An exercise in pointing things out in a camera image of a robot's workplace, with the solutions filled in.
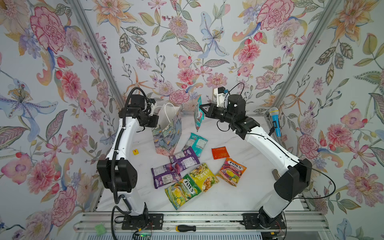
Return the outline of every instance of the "floral wallpaper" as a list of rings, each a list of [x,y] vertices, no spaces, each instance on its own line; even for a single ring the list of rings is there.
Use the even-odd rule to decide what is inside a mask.
[[[0,42],[0,239],[68,239],[102,188],[114,96],[66,0],[0,0]]]
[[[383,9],[343,0],[280,106],[284,146],[336,184],[312,171],[305,195],[339,240],[384,238]]]
[[[192,115],[213,89],[264,113],[282,88],[326,0],[81,1],[126,98],[140,86]]]

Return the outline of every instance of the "red packet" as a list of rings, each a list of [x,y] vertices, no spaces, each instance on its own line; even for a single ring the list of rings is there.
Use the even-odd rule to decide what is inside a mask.
[[[212,148],[212,155],[214,159],[229,157],[226,147]]]

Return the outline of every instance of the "screwdriver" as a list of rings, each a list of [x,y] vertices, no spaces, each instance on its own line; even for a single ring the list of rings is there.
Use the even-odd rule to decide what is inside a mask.
[[[189,232],[189,231],[196,231],[196,230],[226,230],[226,228],[220,228],[220,227],[196,227],[196,226],[188,226],[188,225],[179,225],[176,226],[177,232]]]

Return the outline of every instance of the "candy bag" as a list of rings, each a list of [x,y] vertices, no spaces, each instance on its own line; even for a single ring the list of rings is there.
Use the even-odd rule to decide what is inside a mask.
[[[237,162],[233,161],[231,158],[227,158],[221,167],[220,171],[216,176],[221,177],[229,184],[236,187],[237,183],[240,180],[241,175],[245,172],[247,168]]]
[[[201,164],[190,172],[189,176],[203,192],[208,191],[212,185],[219,182],[218,178],[209,170],[206,163]]]
[[[151,168],[153,176],[153,184],[155,188],[159,188],[168,183],[177,182],[181,179],[181,175],[174,171],[172,164]]]
[[[229,157],[226,147],[212,148],[212,155],[214,159]]]
[[[200,157],[201,152],[203,151],[203,148],[207,142],[207,139],[191,133],[191,136],[189,137],[189,140],[183,147],[182,151],[186,150],[188,147],[192,147],[193,151],[196,153],[196,156]]]
[[[175,172],[181,173],[185,169],[200,164],[192,147],[188,147],[186,150],[176,153],[173,156],[169,156],[169,160],[172,163],[172,168]]]
[[[201,193],[200,188],[187,174],[181,180],[165,189],[165,192],[175,209]]]

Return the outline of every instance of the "floral gift bag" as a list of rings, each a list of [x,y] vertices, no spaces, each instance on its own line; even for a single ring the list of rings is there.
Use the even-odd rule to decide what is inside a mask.
[[[159,112],[157,127],[152,128],[152,135],[156,153],[173,155],[181,136],[180,107],[175,107],[172,103],[163,105]]]

